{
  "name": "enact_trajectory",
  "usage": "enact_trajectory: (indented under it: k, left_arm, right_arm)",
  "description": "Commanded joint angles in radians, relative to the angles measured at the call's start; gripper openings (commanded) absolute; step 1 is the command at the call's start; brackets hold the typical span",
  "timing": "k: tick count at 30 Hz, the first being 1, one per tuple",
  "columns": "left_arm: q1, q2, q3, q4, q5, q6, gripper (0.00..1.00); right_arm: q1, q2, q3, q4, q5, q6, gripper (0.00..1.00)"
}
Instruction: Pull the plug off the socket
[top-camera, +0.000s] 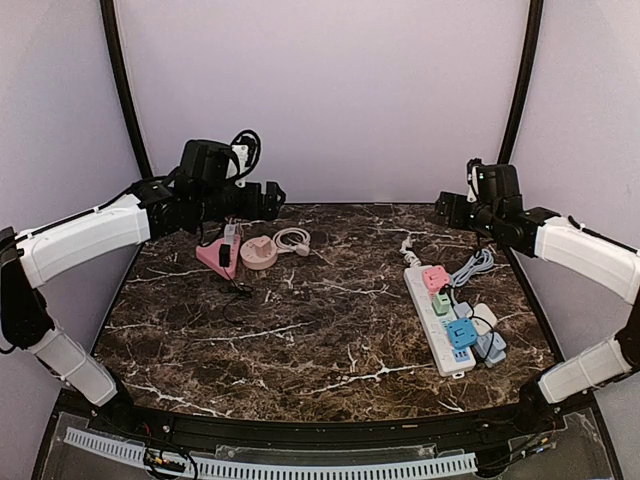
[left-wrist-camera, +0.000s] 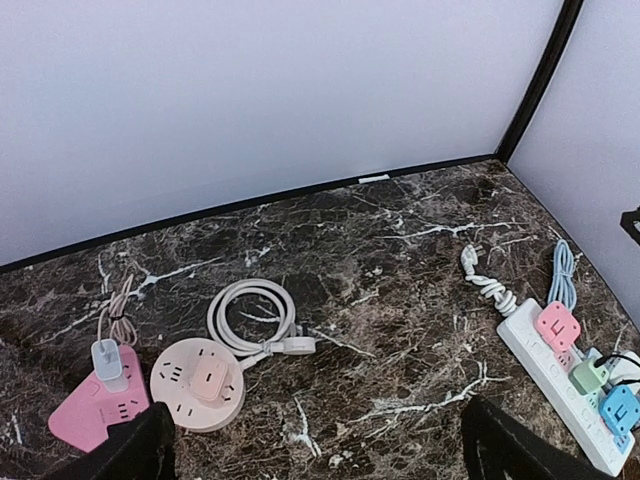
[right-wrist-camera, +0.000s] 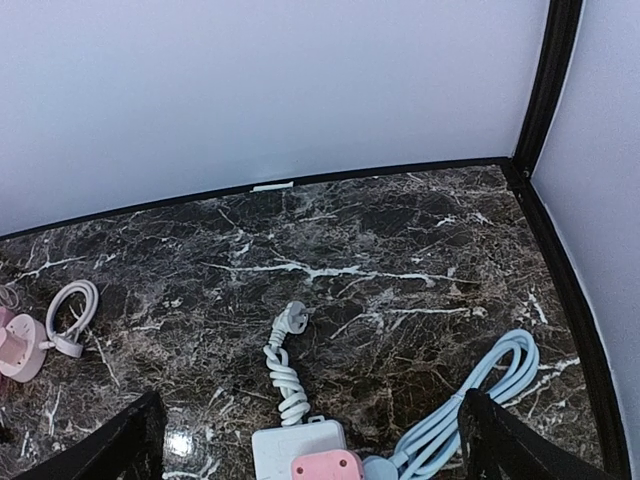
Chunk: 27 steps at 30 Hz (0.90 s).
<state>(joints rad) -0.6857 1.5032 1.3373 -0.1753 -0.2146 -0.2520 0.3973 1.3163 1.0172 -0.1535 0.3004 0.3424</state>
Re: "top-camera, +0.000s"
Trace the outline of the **white cube charger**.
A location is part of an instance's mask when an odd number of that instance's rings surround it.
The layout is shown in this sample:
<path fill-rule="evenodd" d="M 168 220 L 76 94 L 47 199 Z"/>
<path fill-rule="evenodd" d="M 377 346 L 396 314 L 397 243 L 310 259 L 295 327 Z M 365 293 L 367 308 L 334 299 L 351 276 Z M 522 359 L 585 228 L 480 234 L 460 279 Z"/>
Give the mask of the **white cube charger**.
<path fill-rule="evenodd" d="M 485 303 L 479 303 L 473 307 L 472 322 L 477 334 L 482 336 L 489 333 L 491 328 L 496 326 L 498 320 Z"/>

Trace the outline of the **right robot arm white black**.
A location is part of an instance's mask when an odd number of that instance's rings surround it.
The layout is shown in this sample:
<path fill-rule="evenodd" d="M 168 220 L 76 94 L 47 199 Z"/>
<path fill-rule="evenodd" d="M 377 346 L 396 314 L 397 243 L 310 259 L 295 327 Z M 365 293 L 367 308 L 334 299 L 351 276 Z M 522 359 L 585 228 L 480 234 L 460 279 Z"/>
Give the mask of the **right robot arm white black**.
<path fill-rule="evenodd" d="M 586 390 L 639 371 L 639 251 L 587 229 L 544 207 L 526 210 L 522 196 L 489 198 L 442 192 L 435 204 L 441 223 L 473 231 L 501 247 L 565 267 L 616 293 L 632 306 L 614 335 L 550 368 L 510 413 L 521 434 L 534 432 L 559 404 Z"/>

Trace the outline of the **green plug adapter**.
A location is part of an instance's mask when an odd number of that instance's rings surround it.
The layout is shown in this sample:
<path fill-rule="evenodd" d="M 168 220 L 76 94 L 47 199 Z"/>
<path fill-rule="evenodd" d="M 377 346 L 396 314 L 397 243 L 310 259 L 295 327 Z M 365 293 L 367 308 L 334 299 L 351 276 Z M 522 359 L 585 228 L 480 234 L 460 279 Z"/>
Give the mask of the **green plug adapter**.
<path fill-rule="evenodd" d="M 450 292 L 436 293 L 432 298 L 432 308 L 436 316 L 443 317 L 453 312 L 453 301 Z"/>

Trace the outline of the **white multicolour power strip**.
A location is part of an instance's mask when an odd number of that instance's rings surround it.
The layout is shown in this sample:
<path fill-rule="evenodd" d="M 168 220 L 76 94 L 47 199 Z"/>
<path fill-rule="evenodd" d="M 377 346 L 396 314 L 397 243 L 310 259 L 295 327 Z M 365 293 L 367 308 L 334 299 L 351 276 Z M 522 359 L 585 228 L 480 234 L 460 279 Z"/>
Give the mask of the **white multicolour power strip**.
<path fill-rule="evenodd" d="M 422 264 L 413 250 L 411 236 L 402 241 L 399 252 L 407 264 L 403 278 L 426 334 L 437 371 L 442 377 L 461 379 L 475 367 L 476 360 L 470 347 L 456 350 L 451 345 L 446 327 L 456 320 L 454 311 L 443 317 L 436 316 L 433 311 L 433 296 L 428 293 L 422 279 L 422 272 L 432 265 Z"/>

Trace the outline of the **grey-blue power strip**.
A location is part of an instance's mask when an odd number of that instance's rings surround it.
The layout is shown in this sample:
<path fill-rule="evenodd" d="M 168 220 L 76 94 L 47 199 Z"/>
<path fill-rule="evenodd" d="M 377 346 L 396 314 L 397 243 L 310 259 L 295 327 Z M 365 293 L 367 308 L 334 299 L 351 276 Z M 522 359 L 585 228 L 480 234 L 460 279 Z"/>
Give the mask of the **grey-blue power strip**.
<path fill-rule="evenodd" d="M 468 318 L 477 333 L 477 341 L 472 346 L 479 360 L 492 368 L 506 358 L 506 342 L 496 330 L 498 319 L 485 303 L 471 306 L 468 302 L 459 302 L 455 292 L 465 286 L 474 276 L 489 273 L 494 267 L 491 251 L 482 248 L 474 252 L 466 263 L 450 275 L 450 290 L 447 296 L 452 302 L 457 318 Z"/>

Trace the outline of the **pink plug adapter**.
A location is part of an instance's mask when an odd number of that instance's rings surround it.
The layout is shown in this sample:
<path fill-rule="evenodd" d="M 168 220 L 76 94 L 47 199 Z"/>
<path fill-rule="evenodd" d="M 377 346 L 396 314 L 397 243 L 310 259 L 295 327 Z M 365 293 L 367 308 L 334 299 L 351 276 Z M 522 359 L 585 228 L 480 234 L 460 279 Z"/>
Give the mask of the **pink plug adapter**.
<path fill-rule="evenodd" d="M 450 284 L 450 275 L 441 265 L 431 266 L 422 272 L 422 279 L 428 293 L 434 296 L 440 292 L 442 288 Z"/>

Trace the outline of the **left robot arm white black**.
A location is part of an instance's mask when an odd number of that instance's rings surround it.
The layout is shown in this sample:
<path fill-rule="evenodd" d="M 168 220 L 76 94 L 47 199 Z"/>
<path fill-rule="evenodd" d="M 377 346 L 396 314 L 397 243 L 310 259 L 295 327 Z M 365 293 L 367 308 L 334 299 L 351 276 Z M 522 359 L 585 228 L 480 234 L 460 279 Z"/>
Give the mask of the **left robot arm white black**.
<path fill-rule="evenodd" d="M 153 179 L 132 184 L 115 199 L 49 225 L 1 232 L 1 332 L 12 349 L 36 356 L 91 404 L 120 436 L 141 427 L 125 388 L 59 326 L 39 289 L 59 274 L 115 250 L 183 231 L 195 234 L 228 217 L 273 220 L 286 201 L 275 182 Z"/>

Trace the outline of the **blue plug adapter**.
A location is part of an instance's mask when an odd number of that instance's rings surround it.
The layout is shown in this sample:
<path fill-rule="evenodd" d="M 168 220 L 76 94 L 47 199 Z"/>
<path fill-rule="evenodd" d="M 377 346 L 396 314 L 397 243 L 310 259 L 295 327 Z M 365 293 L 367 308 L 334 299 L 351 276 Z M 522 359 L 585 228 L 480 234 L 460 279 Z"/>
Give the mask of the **blue plug adapter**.
<path fill-rule="evenodd" d="M 450 322 L 446 327 L 446 331 L 452 347 L 456 350 L 471 347 L 478 339 L 474 324 L 467 317 Z"/>

